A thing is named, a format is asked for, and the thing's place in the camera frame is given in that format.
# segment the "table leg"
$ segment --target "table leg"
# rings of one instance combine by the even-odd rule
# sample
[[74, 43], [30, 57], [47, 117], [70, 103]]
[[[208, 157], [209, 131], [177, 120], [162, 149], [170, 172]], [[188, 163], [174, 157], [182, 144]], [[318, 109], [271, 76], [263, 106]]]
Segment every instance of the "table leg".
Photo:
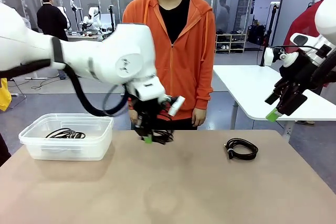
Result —
[[295, 121], [287, 121], [285, 127], [283, 128], [282, 137], [284, 137], [288, 142], [294, 128]]
[[238, 112], [238, 103], [235, 100], [235, 103], [233, 104], [233, 110], [231, 115], [231, 127], [230, 130], [234, 130], [236, 126], [236, 119], [237, 119], [237, 112]]

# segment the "brown table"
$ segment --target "brown table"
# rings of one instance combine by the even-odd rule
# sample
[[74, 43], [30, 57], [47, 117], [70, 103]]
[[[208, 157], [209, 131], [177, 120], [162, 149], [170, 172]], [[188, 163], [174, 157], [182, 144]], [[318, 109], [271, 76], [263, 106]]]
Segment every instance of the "brown table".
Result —
[[[254, 161], [227, 159], [243, 137]], [[329, 224], [336, 195], [274, 131], [176, 132], [166, 146], [115, 132], [100, 162], [36, 161], [21, 148], [0, 169], [1, 224]]]

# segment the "clear plastic bin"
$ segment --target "clear plastic bin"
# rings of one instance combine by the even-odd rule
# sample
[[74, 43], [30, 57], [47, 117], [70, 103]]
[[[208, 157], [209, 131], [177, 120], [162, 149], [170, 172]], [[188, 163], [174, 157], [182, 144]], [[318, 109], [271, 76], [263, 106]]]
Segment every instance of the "clear plastic bin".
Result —
[[[41, 116], [20, 134], [34, 159], [65, 161], [102, 160], [112, 141], [113, 118], [90, 114], [47, 114]], [[85, 133], [84, 139], [45, 138], [60, 128]]]

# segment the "yellow bag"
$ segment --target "yellow bag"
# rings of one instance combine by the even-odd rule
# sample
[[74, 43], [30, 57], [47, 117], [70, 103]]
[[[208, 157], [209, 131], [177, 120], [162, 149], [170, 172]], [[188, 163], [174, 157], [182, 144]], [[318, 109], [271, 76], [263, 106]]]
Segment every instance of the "yellow bag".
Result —
[[7, 79], [0, 79], [0, 110], [6, 111], [12, 101], [11, 93], [8, 90]]

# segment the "person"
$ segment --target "person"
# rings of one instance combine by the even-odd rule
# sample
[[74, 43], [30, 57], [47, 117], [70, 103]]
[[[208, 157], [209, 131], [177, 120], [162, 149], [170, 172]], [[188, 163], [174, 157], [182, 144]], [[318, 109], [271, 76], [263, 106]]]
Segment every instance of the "person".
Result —
[[[43, 5], [37, 11], [37, 26], [42, 30], [43, 34], [54, 36], [60, 40], [68, 41], [65, 33], [67, 29], [67, 19], [60, 9], [54, 6], [54, 0], [42, 0]], [[59, 70], [59, 78], [66, 79], [63, 71]]]
[[216, 29], [227, 33], [228, 23], [230, 19], [230, 7], [226, 4], [227, 0], [219, 0], [220, 11], [216, 18]]
[[[320, 0], [313, 4], [311, 7], [307, 8], [299, 17], [297, 17], [293, 23], [291, 24], [284, 45], [291, 45], [290, 37], [294, 33], [301, 33], [305, 35], [309, 35], [312, 37], [318, 37], [320, 33], [317, 31], [316, 25], [315, 25], [315, 15], [322, 4], [324, 0]], [[287, 53], [295, 52], [297, 51], [297, 48], [286, 48]], [[315, 90], [312, 90], [314, 93], [320, 95], [323, 89], [323, 85], [318, 87]], [[298, 121], [298, 124], [302, 125], [308, 125], [308, 126], [314, 126], [314, 121]]]
[[[149, 26], [155, 45], [157, 75], [166, 93], [186, 100], [177, 115], [158, 116], [156, 130], [197, 130], [206, 119], [213, 91], [215, 17], [204, 0], [134, 0], [125, 9], [124, 23]], [[130, 104], [131, 121], [138, 114]]]
[[11, 157], [7, 145], [5, 143], [5, 140], [1, 136], [0, 133], [0, 167]]

